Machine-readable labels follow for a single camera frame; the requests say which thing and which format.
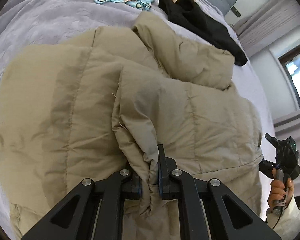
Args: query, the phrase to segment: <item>black cable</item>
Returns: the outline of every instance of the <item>black cable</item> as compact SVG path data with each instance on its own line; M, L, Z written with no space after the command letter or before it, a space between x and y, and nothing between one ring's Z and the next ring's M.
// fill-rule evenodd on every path
M280 220L280 218L281 218L281 216L282 216L282 213L283 213L283 211L280 213L280 216L279 216L279 218L278 218L278 221L276 222L276 224L274 225L274 227L272 228L272 230L275 228L275 226L279 223L279 220Z

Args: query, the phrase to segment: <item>triangular cutout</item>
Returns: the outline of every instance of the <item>triangular cutout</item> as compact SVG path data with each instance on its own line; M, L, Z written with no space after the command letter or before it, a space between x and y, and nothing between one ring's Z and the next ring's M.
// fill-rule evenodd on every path
M225 203L231 223L235 229L241 229L252 224L252 218L245 213L228 195L224 195L222 200Z
M51 223L67 229L71 223L79 200L79 195L74 196L56 215L53 216Z

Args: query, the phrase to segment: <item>device handle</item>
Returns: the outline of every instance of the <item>device handle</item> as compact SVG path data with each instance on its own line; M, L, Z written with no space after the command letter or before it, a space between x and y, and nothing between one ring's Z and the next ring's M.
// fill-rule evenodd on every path
M275 179L280 180L281 182L283 182L284 172L283 172L282 169L278 169L276 171ZM286 195L284 196L284 199L282 199L282 200L274 200L275 207L272 210L273 214L275 214L277 216L280 216L281 214L283 215L283 212L284 212L284 209L285 209L285 204L282 205L282 203L285 202L285 200L286 200Z

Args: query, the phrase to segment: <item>window frame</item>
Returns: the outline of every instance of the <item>window frame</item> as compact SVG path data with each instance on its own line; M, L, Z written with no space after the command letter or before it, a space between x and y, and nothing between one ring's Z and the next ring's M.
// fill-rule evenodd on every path
M296 46L294 49L288 51L286 54L282 55L281 57L278 58L278 60L280 61L285 73L287 74L288 76L288 79L291 83L291 86L293 88L293 91L296 95L296 98L297 98L297 101L298 101L298 105L299 105L299 109L300 109L300 96L299 96L299 93L298 93L298 90L297 88L295 87L294 83L293 83L293 80L292 80L292 77L286 67L286 62L291 62L293 61L294 57L299 55L300 54L300 45Z

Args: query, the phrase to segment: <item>bed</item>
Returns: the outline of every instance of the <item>bed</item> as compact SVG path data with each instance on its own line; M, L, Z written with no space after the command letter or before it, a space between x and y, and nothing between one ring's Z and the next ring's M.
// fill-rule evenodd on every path
M224 20L226 8L221 11L208 0L198 0L197 3L206 14L224 24L228 28L230 36L239 43L235 32ZM103 25L131 27L140 12L140 10L123 3L108 2L99 5L93 0L9 0L0 12L0 80L8 62L24 46L57 44L85 30ZM155 0L150 12L162 18L178 35L207 43L185 28L169 22L165 13L158 8L158 0ZM235 65L232 79L239 94L250 100L258 110L263 134L274 135L268 103L250 61L244 67ZM274 161L274 148L265 138L262 138L261 148L264 158ZM270 179L261 173L260 179L262 183L260 216L265 220ZM14 239L9 220L9 204L1 186L0 225L8 237Z

